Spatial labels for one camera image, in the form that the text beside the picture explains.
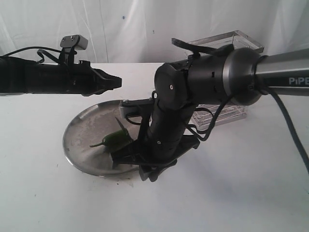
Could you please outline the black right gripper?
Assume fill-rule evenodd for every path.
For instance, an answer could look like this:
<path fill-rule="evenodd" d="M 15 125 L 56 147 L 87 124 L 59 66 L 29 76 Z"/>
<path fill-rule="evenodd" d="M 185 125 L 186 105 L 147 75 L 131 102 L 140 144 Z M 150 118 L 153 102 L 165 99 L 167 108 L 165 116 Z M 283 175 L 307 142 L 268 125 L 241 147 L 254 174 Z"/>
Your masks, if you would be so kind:
<path fill-rule="evenodd" d="M 142 181 L 155 182 L 177 158 L 191 148 L 198 148 L 200 141 L 194 135 L 184 135 L 186 126 L 197 105 L 187 103 L 179 109 L 165 107 L 161 100 L 138 100 L 142 124 L 138 141 L 111 152 L 112 166 L 139 165 Z"/>

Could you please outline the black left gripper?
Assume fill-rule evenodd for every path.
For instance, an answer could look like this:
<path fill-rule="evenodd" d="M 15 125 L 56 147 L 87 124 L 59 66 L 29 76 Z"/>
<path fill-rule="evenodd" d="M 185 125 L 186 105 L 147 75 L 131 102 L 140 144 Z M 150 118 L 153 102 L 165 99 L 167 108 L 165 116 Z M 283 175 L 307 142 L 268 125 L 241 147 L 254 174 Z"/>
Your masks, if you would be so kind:
<path fill-rule="evenodd" d="M 45 94 L 99 95 L 122 86 L 120 77 L 93 69 L 89 61 L 80 61 L 71 67 L 41 65 L 38 92 Z"/>

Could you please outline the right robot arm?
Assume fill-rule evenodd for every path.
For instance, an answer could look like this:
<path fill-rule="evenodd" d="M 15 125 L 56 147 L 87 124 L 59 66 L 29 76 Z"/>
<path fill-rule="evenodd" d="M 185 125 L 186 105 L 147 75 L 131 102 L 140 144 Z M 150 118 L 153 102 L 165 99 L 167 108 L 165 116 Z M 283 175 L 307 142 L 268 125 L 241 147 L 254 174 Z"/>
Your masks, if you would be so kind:
<path fill-rule="evenodd" d="M 114 164 L 138 165 L 142 180 L 156 181 L 177 159 L 209 138 L 228 104 L 248 106 L 262 95 L 278 104 L 305 165 L 309 157 L 300 142 L 280 95 L 309 93 L 307 49 L 262 56 L 229 45 L 210 56 L 165 63 L 154 76 L 157 98 L 133 101 L 141 116 L 137 140 L 111 153 Z"/>

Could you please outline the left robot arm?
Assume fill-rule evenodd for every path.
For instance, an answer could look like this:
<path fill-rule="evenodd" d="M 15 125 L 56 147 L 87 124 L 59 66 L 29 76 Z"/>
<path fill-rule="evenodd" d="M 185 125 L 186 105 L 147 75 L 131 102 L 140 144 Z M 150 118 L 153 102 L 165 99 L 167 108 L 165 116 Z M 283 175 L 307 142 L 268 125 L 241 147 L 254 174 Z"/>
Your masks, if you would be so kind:
<path fill-rule="evenodd" d="M 32 60 L 0 57 L 0 94 L 100 95 L 122 86 L 120 77 L 94 69 L 89 61 L 43 64 Z"/>

